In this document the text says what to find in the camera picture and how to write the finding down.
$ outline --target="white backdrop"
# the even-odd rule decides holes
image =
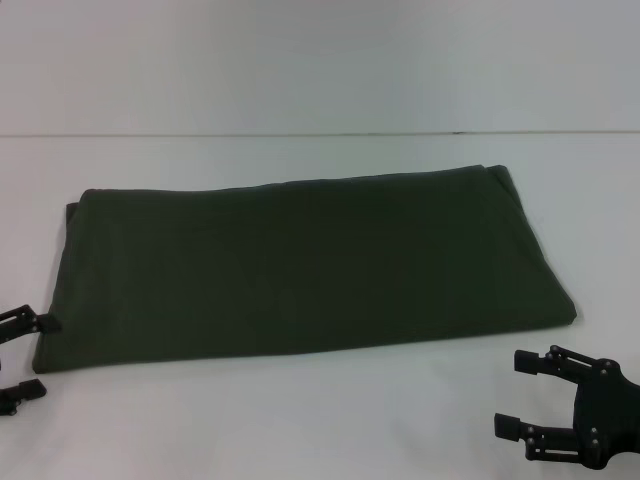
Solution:
[[[574,387],[513,371],[557,343],[640,382],[636,135],[0,140],[0,310],[48,306],[66,202],[91,187],[215,189],[302,178],[507,165],[581,316],[567,328],[306,356],[44,375],[0,420],[7,480],[636,479],[531,463],[493,436],[502,412],[570,426]],[[0,348],[0,386],[31,378],[35,338]]]
[[[0,134],[640,130],[635,0],[3,0]]]
[[[48,396],[0,418],[0,477],[637,479],[640,455],[527,462],[493,414],[571,425],[575,389],[513,372],[518,348],[611,357],[640,382],[640,135],[560,134],[640,133],[639,15],[634,0],[2,0],[0,311],[48,308],[64,205],[87,188],[504,164],[580,318],[42,376]],[[469,131],[493,133],[213,137]],[[0,347],[0,387],[32,378],[34,345]]]

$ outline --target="green towel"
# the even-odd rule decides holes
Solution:
[[[38,373],[567,325],[504,167],[210,192],[88,190]]]

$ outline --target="folded cloth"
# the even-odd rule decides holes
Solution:
[[[88,190],[38,373],[570,324],[506,168],[210,192]]]

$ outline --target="white wall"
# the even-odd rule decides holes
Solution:
[[[4,0],[0,134],[640,130],[635,0]]]
[[[493,437],[492,418],[571,424],[575,389],[514,373],[517,348],[609,356],[640,381],[640,134],[558,133],[640,132],[639,13],[634,1],[595,0],[2,0],[0,311],[47,309],[64,205],[87,188],[504,164],[580,318],[533,333],[45,375],[46,398],[0,419],[0,476],[636,479],[637,455],[604,476],[527,462],[522,444]],[[549,132],[211,136],[502,130]],[[32,378],[34,344],[0,347],[0,386]]]

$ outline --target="white table surface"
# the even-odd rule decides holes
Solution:
[[[0,310],[48,307],[64,205],[87,188],[205,190],[483,163],[509,167],[580,311],[571,327],[534,333],[42,375],[48,395],[0,419],[0,477],[638,478],[640,455],[603,472],[528,462],[522,442],[494,437],[493,415],[571,425],[575,387],[514,372],[518,348],[611,357],[640,382],[639,154],[634,135],[0,140]],[[33,378],[34,341],[0,348],[0,386]]]

